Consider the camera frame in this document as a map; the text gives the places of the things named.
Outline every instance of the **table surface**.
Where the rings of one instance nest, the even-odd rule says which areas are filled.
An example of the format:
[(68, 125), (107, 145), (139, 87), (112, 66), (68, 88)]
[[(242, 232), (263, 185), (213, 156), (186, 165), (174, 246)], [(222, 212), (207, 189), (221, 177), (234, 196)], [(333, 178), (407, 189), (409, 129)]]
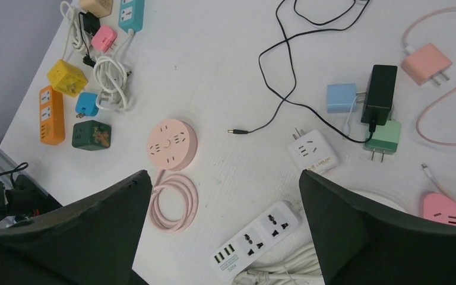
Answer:
[[(119, 1), (102, 23), (117, 27)], [(366, 88), (374, 64), (399, 65), (404, 58), (400, 39), (410, 23), (421, 15), (452, 5), (452, 1), (373, 0), (359, 22), (342, 33), (313, 34), (292, 41), (298, 85), (292, 98), (307, 103), (341, 128), (346, 113), (327, 114), (326, 87), (356, 83)], [(442, 183), (456, 191), (456, 148), (423, 141), (415, 132), (419, 113), (432, 101), (456, 86), (456, 13), (438, 16), (417, 26), (409, 41), (416, 48), (428, 42), (454, 61), (447, 71), (451, 80), (441, 87), (419, 87), (399, 69), (393, 118), (403, 124), (397, 153), (380, 157), (328, 129), (308, 110), (285, 105), (276, 120), (252, 135), (229, 135), (230, 128), (252, 129), (265, 123), (278, 98), (264, 85), (258, 55), (282, 40), (275, 19), (279, 0), (147, 1), (144, 29), (135, 35), (122, 61), (132, 70), (127, 93), (131, 110), (99, 112), (96, 120), (112, 126), (112, 145), (104, 151), (83, 151), (71, 146), (77, 119), (76, 99), (65, 96), (66, 140), (57, 146), (39, 141), (38, 92), (48, 85), (47, 71), (59, 59), (66, 36), (64, 21), (57, 32), (30, 88), (1, 144), (17, 163), (30, 163), (28, 173), (61, 204), (69, 204), (133, 174), (157, 169), (146, 156), (145, 145), (152, 127), (166, 118), (189, 123), (197, 133), (197, 156), (182, 174), (190, 177), (199, 193), (195, 221), (182, 233), (163, 233), (147, 220), (134, 261), (134, 270), (151, 285), (222, 284), (208, 264), (211, 254), (277, 200), (290, 201), (306, 221), (300, 199), (300, 172), (287, 155), (295, 128), (321, 130), (338, 153), (341, 164), (326, 173), (348, 188), (371, 189), (399, 198), (413, 214), (420, 199), (434, 187), (424, 176), (427, 163)], [(301, 1), (298, 7), (317, 20), (333, 18), (350, 1)], [(332, 25), (344, 27), (361, 5)], [(281, 9), (288, 34), (311, 27), (292, 11), (292, 0)], [(116, 44), (126, 38), (118, 28)], [(70, 60), (78, 66), (81, 56)], [(292, 76), (286, 48), (263, 57), (269, 82), (280, 92), (290, 90)], [(91, 70), (86, 91), (98, 92)], [(366, 125), (359, 123), (360, 109), (353, 115), (351, 135), (362, 139)], [(440, 140), (456, 141), (456, 95), (429, 112), (423, 130)], [(182, 199), (172, 190), (160, 198), (167, 216), (178, 218)], [(282, 260), (311, 241), (306, 223), (258, 260), (266, 264)]]

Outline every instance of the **teal power strip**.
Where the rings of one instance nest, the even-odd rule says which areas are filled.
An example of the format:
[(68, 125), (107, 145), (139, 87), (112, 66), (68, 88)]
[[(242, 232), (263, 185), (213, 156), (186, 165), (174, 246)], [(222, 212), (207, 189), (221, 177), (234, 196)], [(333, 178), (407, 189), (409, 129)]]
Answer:
[(143, 29), (143, 22), (144, 0), (121, 0), (118, 26), (127, 33), (130, 29), (138, 32)]

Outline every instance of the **plug prong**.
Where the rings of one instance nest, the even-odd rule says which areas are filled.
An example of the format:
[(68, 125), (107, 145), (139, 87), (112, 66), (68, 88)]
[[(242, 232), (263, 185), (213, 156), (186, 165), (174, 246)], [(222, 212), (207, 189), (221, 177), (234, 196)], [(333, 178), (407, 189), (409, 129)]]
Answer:
[(446, 75), (443, 71), (440, 71), (439, 75), (441, 75), (441, 77), (443, 77), (443, 79), (445, 79), (447, 81), (450, 80), (450, 77), (448, 77), (448, 75)]
[(434, 82), (434, 84), (436, 84), (437, 86), (440, 86), (440, 85), (441, 85), (441, 82), (439, 82), (439, 80), (437, 80), (436, 77), (431, 76), (430, 79), (431, 79), (431, 80)]

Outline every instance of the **white plug adapter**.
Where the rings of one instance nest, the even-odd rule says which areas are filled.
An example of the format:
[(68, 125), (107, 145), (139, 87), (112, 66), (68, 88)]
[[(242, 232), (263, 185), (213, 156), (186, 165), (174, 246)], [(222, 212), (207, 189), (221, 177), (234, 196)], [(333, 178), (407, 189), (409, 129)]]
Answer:
[(306, 169), (323, 174), (340, 164), (335, 151), (318, 129), (297, 138), (287, 146), (287, 152), (300, 171)]
[(229, 281), (300, 226), (287, 201), (278, 201), (218, 248), (209, 263), (219, 278)]

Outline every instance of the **blue charger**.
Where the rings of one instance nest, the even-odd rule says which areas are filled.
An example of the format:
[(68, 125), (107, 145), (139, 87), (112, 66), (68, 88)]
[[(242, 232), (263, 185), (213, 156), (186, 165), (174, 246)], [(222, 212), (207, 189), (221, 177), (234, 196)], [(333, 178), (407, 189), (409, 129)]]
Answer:
[(97, 94), (89, 93), (89, 92), (82, 92), (78, 97), (78, 102), (76, 102), (76, 113), (78, 113), (77, 117), (82, 118), (84, 116), (95, 117), (98, 112), (99, 108), (95, 104), (97, 100)]
[(118, 26), (128, 33), (132, 29), (138, 32), (143, 29), (144, 0), (121, 0)]
[[(356, 96), (357, 87), (355, 83), (328, 85), (326, 95), (328, 113), (349, 113)], [(354, 104), (352, 112), (355, 112), (356, 109), (357, 104)]]

